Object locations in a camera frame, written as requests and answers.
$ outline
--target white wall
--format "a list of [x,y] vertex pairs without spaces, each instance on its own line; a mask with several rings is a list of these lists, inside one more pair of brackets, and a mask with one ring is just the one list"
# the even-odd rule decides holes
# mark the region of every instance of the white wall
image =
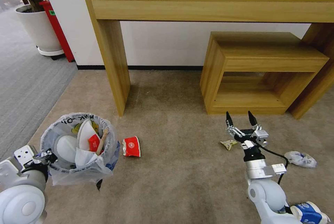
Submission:
[[[102,65],[85,0],[50,0],[78,65]],[[128,65],[203,65],[210,31],[290,31],[308,24],[122,22]]]

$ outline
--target gray carpet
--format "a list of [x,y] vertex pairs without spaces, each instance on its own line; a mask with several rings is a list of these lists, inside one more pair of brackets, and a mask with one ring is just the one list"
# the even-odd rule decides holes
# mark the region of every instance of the gray carpet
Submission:
[[13,8],[0,13],[0,159],[29,141],[76,72],[38,53]]

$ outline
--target white planter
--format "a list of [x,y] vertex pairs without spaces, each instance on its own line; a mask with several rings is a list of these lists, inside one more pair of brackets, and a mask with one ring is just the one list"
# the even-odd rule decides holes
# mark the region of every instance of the white planter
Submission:
[[63,54],[64,51],[46,13],[44,11],[35,13],[23,12],[28,9],[30,9],[30,5],[21,6],[16,9],[16,14],[32,41],[38,46],[39,53],[45,56]]

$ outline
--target table leg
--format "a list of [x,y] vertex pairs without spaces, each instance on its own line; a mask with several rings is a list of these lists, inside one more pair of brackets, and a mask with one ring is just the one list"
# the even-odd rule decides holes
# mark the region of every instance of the table leg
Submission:
[[325,54],[329,60],[289,107],[296,119],[301,118],[334,84],[334,23],[311,24],[302,41]]
[[97,20],[92,2],[86,0],[118,115],[122,116],[130,91],[130,76],[118,20]]

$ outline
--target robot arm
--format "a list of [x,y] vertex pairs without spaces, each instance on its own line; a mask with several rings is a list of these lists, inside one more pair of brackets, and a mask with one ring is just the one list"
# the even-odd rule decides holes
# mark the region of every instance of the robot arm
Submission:
[[245,153],[246,180],[248,182],[248,196],[255,204],[261,218],[261,224],[301,224],[292,214],[281,214],[280,210],[286,204],[286,196],[276,182],[270,178],[286,173],[283,164],[267,165],[265,156],[261,154],[259,146],[267,145],[269,137],[256,118],[248,111],[251,129],[239,130],[233,126],[231,116],[226,112],[226,131],[240,142]]
[[0,193],[0,224],[43,223],[48,165],[56,161],[51,150],[37,154],[33,146],[26,145],[0,162],[0,185],[4,189]]

